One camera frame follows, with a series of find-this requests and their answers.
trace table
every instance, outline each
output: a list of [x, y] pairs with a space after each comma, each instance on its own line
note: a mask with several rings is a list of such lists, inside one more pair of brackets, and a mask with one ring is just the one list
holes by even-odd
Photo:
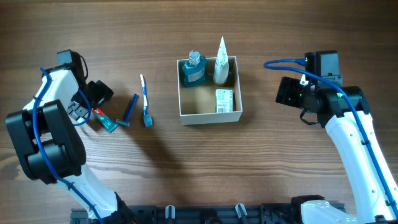
[[[283, 76], [265, 61], [339, 52], [345, 86], [362, 88], [392, 173], [398, 174], [398, 2], [149, 1], [0, 5], [0, 117], [21, 110], [41, 85], [40, 67], [72, 49], [85, 57], [88, 80], [114, 91], [102, 110], [122, 118], [144, 74], [153, 128], [142, 101], [130, 128], [107, 133], [92, 118], [77, 127], [87, 163], [128, 205], [258, 205], [320, 194], [346, 204], [353, 194], [338, 152], [300, 111], [275, 103]], [[214, 57], [224, 36], [238, 59], [243, 114], [238, 123], [182, 126], [177, 59], [199, 50]], [[80, 208], [54, 186], [21, 170], [0, 124], [0, 223], [68, 223]]]

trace white box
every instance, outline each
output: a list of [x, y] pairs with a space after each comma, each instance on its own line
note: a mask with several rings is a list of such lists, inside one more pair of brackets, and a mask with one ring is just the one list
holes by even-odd
[[[180, 119], [182, 124], [211, 124], [239, 121], [243, 107], [236, 57], [228, 57], [229, 75], [226, 84], [223, 86], [217, 86], [213, 81], [213, 72], [216, 63], [216, 58], [213, 57], [207, 58], [206, 71], [208, 77], [206, 82], [195, 87], [185, 87], [182, 65], [187, 60], [177, 60], [178, 100], [180, 103]], [[215, 113], [216, 89], [234, 91], [233, 112]]]

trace blue bottle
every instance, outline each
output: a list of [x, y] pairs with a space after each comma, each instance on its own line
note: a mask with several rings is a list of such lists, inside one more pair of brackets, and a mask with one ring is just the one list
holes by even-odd
[[189, 52], [189, 61], [182, 66], [186, 87], [197, 86], [206, 81], [206, 64], [205, 56], [200, 55], [196, 50]]

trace blue tube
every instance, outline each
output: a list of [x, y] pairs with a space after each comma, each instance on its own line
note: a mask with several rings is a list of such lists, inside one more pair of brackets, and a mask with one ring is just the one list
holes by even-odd
[[82, 91], [81, 89], [79, 89], [78, 92], [79, 92], [79, 94], [81, 95], [81, 97], [83, 97], [83, 99], [84, 99], [85, 102], [86, 102], [86, 105], [87, 105], [87, 108], [88, 108], [88, 115], [87, 115], [87, 118], [86, 118], [84, 121], [82, 121], [81, 123], [78, 123], [78, 124], [73, 124], [74, 126], [80, 126], [80, 125], [82, 125], [82, 124], [87, 123], [87, 121], [90, 119], [90, 116], [91, 116], [91, 106], [90, 106], [90, 102], [88, 101], [86, 95], [83, 93], [83, 91]]
[[45, 163], [47, 164], [47, 167], [49, 168], [49, 170], [51, 171], [52, 175], [58, 180], [63, 182], [64, 184], [66, 184], [68, 186], [69, 189], [72, 189], [77, 196], [79, 196], [84, 202], [87, 203], [87, 205], [94, 211], [95, 216], [97, 217], [98, 221], [101, 224], [104, 224], [103, 219], [100, 217], [100, 215], [98, 214], [97, 210], [95, 209], [94, 205], [91, 204], [87, 198], [82, 195], [79, 190], [73, 186], [73, 184], [71, 184], [69, 181], [65, 180], [64, 178], [60, 177], [57, 173], [57, 171], [55, 170], [54, 166], [52, 165], [48, 155], [45, 153], [44, 151], [44, 147], [42, 144], [42, 141], [40, 140], [40, 133], [39, 133], [39, 129], [37, 127], [37, 107], [39, 106], [40, 102], [42, 101], [43, 96], [45, 95], [45, 92], [47, 92], [47, 90], [49, 89], [50, 85], [51, 85], [51, 77], [50, 75], [44, 70], [44, 68], [40, 68], [40, 70], [43, 72], [43, 74], [46, 76], [47, 81], [45, 82], [45, 85], [42, 89], [42, 91], [39, 93], [38, 97], [35, 100], [35, 103], [33, 104], [33, 131], [34, 131], [34, 136], [36, 138], [36, 142], [37, 142], [37, 147], [39, 148], [39, 151], [41, 153], [41, 155], [43, 156], [43, 159], [45, 161]]
[[322, 77], [319, 77], [318, 75], [314, 75], [314, 74], [312, 74], [310, 72], [307, 72], [305, 70], [302, 70], [302, 69], [299, 69], [299, 68], [293, 68], [293, 67], [271, 66], [270, 65], [270, 64], [273, 64], [273, 63], [281, 63], [281, 62], [295, 62], [295, 63], [297, 63], [299, 65], [305, 65], [305, 60], [303, 58], [300, 58], [300, 59], [280, 59], [280, 60], [272, 60], [272, 61], [264, 63], [264, 68], [268, 68], [268, 69], [272, 69], [272, 70], [286, 70], [286, 71], [292, 71], [292, 72], [297, 72], [297, 73], [301, 73], [301, 74], [304, 74], [304, 75], [308, 75], [309, 77], [311, 77], [311, 78], [313, 78], [315, 80], [318, 80], [318, 81], [320, 81], [320, 82], [322, 82], [322, 83], [334, 88], [337, 92], [339, 92], [339, 93], [341, 93], [343, 95], [343, 98], [344, 98], [345, 102], [347, 103], [349, 109], [353, 112], [356, 124], [358, 125], [359, 132], [362, 134], [363, 141], [367, 143], [366, 144], [366, 148], [368, 149], [368, 152], [369, 152], [369, 155], [370, 155], [370, 157], [372, 159], [374, 168], [375, 168], [375, 170], [377, 172], [377, 175], [380, 178], [380, 181], [381, 181], [381, 184], [382, 184], [382, 186], [384, 188], [384, 191], [386, 192], [388, 201], [391, 204], [392, 211], [394, 212], [394, 215], [396, 216], [396, 218], [398, 218], [398, 208], [397, 208], [396, 201], [394, 200], [394, 198], [392, 196], [392, 193], [390, 191], [390, 188], [388, 187], [387, 181], [384, 178], [384, 175], [383, 175], [383, 173], [381, 171], [380, 165], [379, 165], [379, 163], [378, 163], [378, 161], [376, 159], [376, 156], [374, 154], [372, 145], [369, 142], [368, 135], [366, 134], [366, 131], [363, 128], [362, 122], [359, 119], [359, 116], [358, 116], [358, 114], [357, 114], [357, 112], [355, 110], [355, 107], [352, 104], [351, 100], [348, 98], [347, 94], [338, 85], [334, 84], [333, 82], [331, 82], [329, 80], [326, 80], [326, 79], [324, 79]]

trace open cardboard box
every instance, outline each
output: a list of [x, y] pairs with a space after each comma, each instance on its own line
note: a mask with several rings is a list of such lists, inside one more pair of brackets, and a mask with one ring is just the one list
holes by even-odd
[[[177, 60], [178, 99], [180, 119], [183, 125], [211, 124], [239, 121], [243, 112], [238, 63], [235, 56], [228, 57], [229, 75], [225, 85], [217, 86], [213, 81], [216, 58], [207, 58], [207, 80], [204, 84], [187, 88], [183, 83], [182, 65], [187, 61]], [[215, 113], [216, 89], [233, 90], [233, 112]]]

